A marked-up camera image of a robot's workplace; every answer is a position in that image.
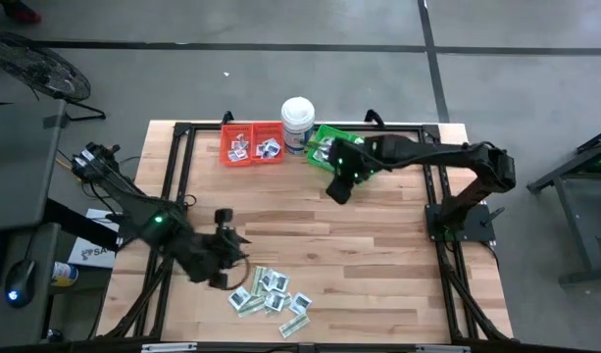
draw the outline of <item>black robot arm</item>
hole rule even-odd
[[[122,207],[120,215],[107,216],[120,225],[120,236],[140,238],[159,254],[175,259],[191,281],[208,280],[213,287],[233,289],[234,286],[227,286],[226,274],[221,270],[230,269],[241,259],[247,261],[239,248],[240,243],[247,241],[227,224],[232,219],[232,211],[216,212],[215,233],[194,231],[184,205],[147,196],[120,173],[115,160],[117,151],[118,145],[108,149],[89,143],[74,156],[72,172],[83,182],[104,189]]]
[[[489,142],[423,144],[395,134],[366,137],[362,144],[336,138],[328,151],[335,177],[326,193],[339,204],[348,201],[355,184],[379,171],[428,164],[469,168],[477,178],[459,195],[443,200],[436,221],[452,230],[463,227],[468,211],[492,192],[516,186],[514,159]]]

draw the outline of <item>wooden table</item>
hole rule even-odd
[[[150,195],[161,193],[174,124],[150,122],[136,175],[136,184]],[[442,143],[467,141],[463,125],[439,128]],[[180,149],[181,157],[184,142]],[[189,209],[189,219],[198,230],[210,231],[216,209],[234,209],[238,233],[252,241],[243,246],[252,264],[289,275],[289,290],[313,300],[311,322],[288,341],[449,342],[435,248],[426,234],[421,166],[377,174],[340,206],[325,193],[331,175],[306,158],[286,155],[280,165],[229,168],[218,162],[218,154],[219,133],[197,132],[187,193],[198,203]],[[180,157],[177,166],[182,164]],[[450,168],[448,175],[453,193],[475,177],[471,171]],[[441,200],[438,187],[436,193]],[[463,250],[474,298],[511,336],[493,257],[477,243],[464,243]],[[141,242],[118,254],[98,334],[113,328],[134,302],[147,257],[148,248]],[[241,278],[244,270],[233,269],[231,281]],[[239,319],[227,302],[228,292],[189,282],[178,266],[174,272],[164,340],[282,341],[278,327],[292,319],[289,310]],[[251,282],[252,276],[244,286],[249,289]],[[156,299],[151,302],[148,327]],[[461,300],[456,305],[460,328],[466,332]]]

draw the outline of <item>green basket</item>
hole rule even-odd
[[[356,135],[354,133],[344,132],[342,130],[338,130],[330,126],[320,126],[320,129],[318,129],[318,133],[316,133],[313,136],[312,140],[320,142],[325,137],[338,137],[341,139],[348,140],[350,142],[354,142],[357,138],[361,136]],[[316,150],[316,148],[309,149],[309,153],[307,156],[307,158],[309,159],[309,163],[311,163],[314,166],[318,166],[322,169],[325,169],[331,173],[334,173],[335,169],[328,162],[318,161],[317,159],[313,158],[313,154],[316,152]]]

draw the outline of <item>computer mouse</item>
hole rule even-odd
[[[6,302],[13,308],[22,308],[34,296],[36,262],[24,259],[13,265],[4,281]]]

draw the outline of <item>orange container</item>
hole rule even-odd
[[[231,143],[237,140],[237,135],[243,133],[243,138],[249,142],[248,144],[248,158],[232,162],[228,157],[228,152],[232,151]],[[252,142],[252,124],[240,125],[240,124],[226,124],[222,126],[220,133],[220,162],[230,167],[242,167],[249,166],[252,162],[252,151],[254,143]]]
[[[280,152],[273,158],[261,158],[256,154],[257,145],[273,138],[280,146]],[[280,123],[254,123],[252,125],[252,142],[250,142],[250,159],[254,163],[280,163],[284,156],[284,140],[282,136],[282,122]]]

